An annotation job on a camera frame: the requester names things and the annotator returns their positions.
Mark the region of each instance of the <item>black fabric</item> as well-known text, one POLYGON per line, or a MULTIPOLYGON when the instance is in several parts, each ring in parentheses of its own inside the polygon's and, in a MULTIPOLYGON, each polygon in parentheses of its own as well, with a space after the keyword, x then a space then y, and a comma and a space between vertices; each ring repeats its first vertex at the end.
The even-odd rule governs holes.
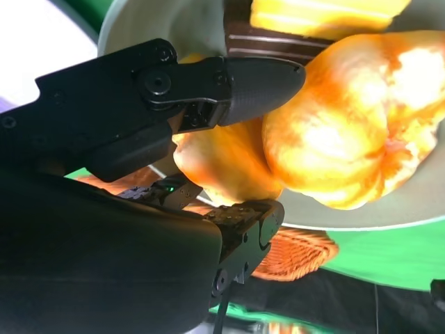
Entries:
POLYGON ((251 278, 233 288, 231 302, 342 333, 445 333, 445 313, 429 293, 323 269, 289 283, 251 278))

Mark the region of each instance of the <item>yellow cheese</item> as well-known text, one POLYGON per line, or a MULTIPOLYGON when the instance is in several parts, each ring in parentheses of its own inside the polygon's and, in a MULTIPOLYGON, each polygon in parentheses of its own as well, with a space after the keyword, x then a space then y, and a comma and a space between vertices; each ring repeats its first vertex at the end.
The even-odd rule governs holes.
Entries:
POLYGON ((410 0, 254 0, 255 28, 339 40, 358 33, 379 33, 410 0))

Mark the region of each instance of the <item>bolt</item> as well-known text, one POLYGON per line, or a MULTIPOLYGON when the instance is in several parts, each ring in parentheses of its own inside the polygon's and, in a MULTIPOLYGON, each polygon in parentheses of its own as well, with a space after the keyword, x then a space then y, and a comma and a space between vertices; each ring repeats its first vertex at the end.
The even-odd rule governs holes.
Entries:
POLYGON ((158 57, 161 61, 168 61, 172 56, 172 52, 166 47, 158 48, 158 57))
POLYGON ((166 94, 172 86, 170 77, 161 71, 153 71, 145 78, 146 89, 154 95, 166 94))
POLYGON ((57 105, 60 105, 65 101, 65 95, 63 94, 63 92, 60 91, 54 92, 52 97, 54 103, 57 105))
POLYGON ((222 85, 227 82, 227 77, 225 76, 224 72, 216 72, 213 76, 213 80, 215 80, 217 85, 222 85))
POLYGON ((44 136, 40 136, 40 135, 34 136, 32 141, 33 141, 34 146, 37 146, 40 148, 47 144, 47 139, 44 136))
POLYGON ((215 279, 215 289, 218 292, 221 292, 225 289, 227 285, 227 272, 224 269, 221 269, 216 275, 215 279))
POLYGON ((1 119, 1 126, 4 127, 5 129, 12 129, 16 125, 17 121, 15 120, 15 118, 11 116, 5 116, 1 119))

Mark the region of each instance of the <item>white plate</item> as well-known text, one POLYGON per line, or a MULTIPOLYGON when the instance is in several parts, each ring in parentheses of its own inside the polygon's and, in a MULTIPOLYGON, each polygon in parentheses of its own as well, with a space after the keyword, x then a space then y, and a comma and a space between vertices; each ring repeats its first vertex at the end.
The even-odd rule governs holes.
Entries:
MULTIPOLYGON (((443 0, 412 0, 391 30, 445 30, 443 0)), ((223 0, 115 0, 99 36, 99 55, 153 38, 169 40, 179 58, 189 53, 225 53, 223 0)), ((439 134, 444 134, 442 123, 439 134)), ((178 170, 171 155, 155 164, 160 175, 178 170)), ((313 230, 383 230, 445 218, 445 136, 416 175, 383 199, 353 211, 324 207, 285 191, 280 201, 286 225, 313 230)))

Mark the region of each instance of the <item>chocolate bar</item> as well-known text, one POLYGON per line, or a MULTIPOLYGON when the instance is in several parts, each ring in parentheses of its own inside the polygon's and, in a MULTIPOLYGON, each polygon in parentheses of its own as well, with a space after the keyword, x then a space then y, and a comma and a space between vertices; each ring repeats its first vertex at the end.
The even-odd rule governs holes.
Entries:
POLYGON ((226 0, 224 27, 228 56, 269 56, 306 65, 333 41, 250 26, 252 0, 226 0))

